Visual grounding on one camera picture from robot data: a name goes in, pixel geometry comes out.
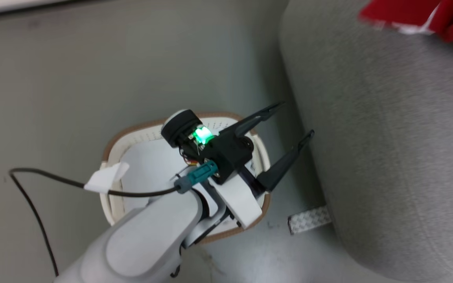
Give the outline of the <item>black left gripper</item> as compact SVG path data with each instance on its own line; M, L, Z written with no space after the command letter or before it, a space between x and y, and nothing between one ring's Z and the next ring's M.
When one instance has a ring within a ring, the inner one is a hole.
M195 161L200 165L214 161L218 172L213 179L216 183L223 184L253 157L253 143L245 136L246 133L271 118L284 105L285 102L271 104L218 134L213 134L194 111L182 110L167 119L162 126L161 135L172 148L177 148L187 161ZM258 175L257 182L264 191L272 192L276 188L314 134L315 131L310 130L268 171Z

